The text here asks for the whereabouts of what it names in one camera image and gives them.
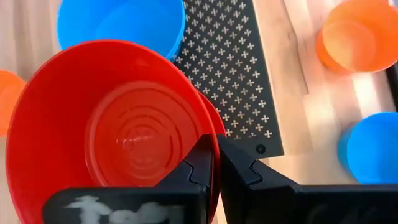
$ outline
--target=wooden table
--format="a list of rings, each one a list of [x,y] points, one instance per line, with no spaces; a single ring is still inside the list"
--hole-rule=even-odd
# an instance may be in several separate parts
[[[253,0],[285,155],[264,159],[300,184],[350,184],[336,143],[347,126],[394,111],[386,76],[330,73],[317,59],[315,35],[340,0]],[[60,0],[0,1],[0,69],[28,80],[59,51]],[[7,189],[0,139],[0,223],[19,223]],[[215,223],[226,223],[220,203]]]

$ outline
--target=black object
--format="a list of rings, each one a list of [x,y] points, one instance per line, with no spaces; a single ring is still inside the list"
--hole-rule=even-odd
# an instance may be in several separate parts
[[[283,155],[253,2],[184,1],[186,30],[174,64],[217,107],[237,146],[255,158]]]
[[[398,185],[299,185],[221,136],[219,144],[229,224],[398,222]]]
[[[388,82],[390,84],[392,99],[398,108],[398,63],[386,69]]]
[[[155,187],[63,190],[44,205],[44,223],[208,223],[212,152],[211,136],[202,136]]]

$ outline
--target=wooden surface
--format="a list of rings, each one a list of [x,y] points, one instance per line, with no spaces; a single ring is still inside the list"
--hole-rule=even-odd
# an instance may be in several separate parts
[[[286,153],[263,162],[300,184],[354,183],[338,163],[336,143],[347,126],[373,113],[395,110],[385,74],[335,75],[318,61],[315,34],[339,0],[253,1]],[[0,69],[28,80],[59,51],[59,3],[0,1]],[[5,140],[0,139],[0,223],[17,224],[4,148]],[[215,223],[226,223],[222,209]]]

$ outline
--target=blue bowl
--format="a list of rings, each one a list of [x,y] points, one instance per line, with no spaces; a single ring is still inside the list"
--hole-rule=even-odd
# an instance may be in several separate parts
[[[361,184],[398,184],[398,113],[378,113],[348,128],[338,157]]]
[[[57,30],[61,49],[87,40],[121,39],[174,60],[185,10],[182,0],[63,0]]]

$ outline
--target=red bowl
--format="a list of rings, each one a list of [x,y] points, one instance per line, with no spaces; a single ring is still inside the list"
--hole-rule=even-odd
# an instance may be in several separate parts
[[[154,186],[208,133],[213,219],[220,152],[200,94],[145,47],[85,42],[51,58],[19,98],[7,138],[12,200],[23,223],[42,223],[43,204],[59,190]]]

